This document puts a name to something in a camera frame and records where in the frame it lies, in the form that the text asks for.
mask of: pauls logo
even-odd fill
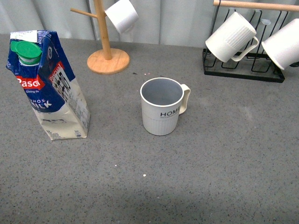
[[[23,78],[22,76],[16,76],[23,89],[38,89],[41,90],[45,83],[40,79],[39,75],[36,78]]]

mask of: mug handle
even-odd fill
[[[189,98],[189,95],[190,95],[190,92],[191,92],[190,88],[188,86],[186,86],[185,84],[181,84],[181,87],[184,91],[184,97],[183,97],[183,100],[182,100],[181,109],[179,110],[179,114],[182,114],[186,111],[188,98]]]
[[[243,51],[238,57],[232,57],[231,59],[235,62],[239,62],[242,60],[242,58],[244,58],[245,55],[247,55],[251,50],[253,50],[254,48],[256,48],[259,44],[258,39],[254,36],[253,39],[255,39],[256,44],[251,45],[249,48],[247,48],[245,51]]]

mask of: wooden rack bar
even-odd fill
[[[235,7],[235,8],[252,8],[252,9],[266,9],[277,11],[299,12],[299,6],[272,4],[272,3],[257,3],[245,1],[228,1],[228,0],[214,0],[214,6]]]

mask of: green cap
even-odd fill
[[[35,43],[28,41],[11,41],[10,49],[17,53],[22,63],[33,65],[41,60],[42,50]]]

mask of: white curtain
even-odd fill
[[[299,0],[246,1],[299,5]],[[107,9],[117,0],[103,2]],[[107,18],[110,41],[205,46],[215,10],[213,0],[131,0],[131,3],[139,20],[130,32],[120,35]],[[71,7],[95,14],[93,0],[0,0],[0,33],[51,29],[61,38],[99,40],[97,20],[71,12]],[[227,12],[227,8],[223,9],[222,16]],[[250,19],[252,10],[239,11]],[[264,15],[275,22],[276,14]],[[290,13],[286,22],[293,18],[299,18],[299,14]]]

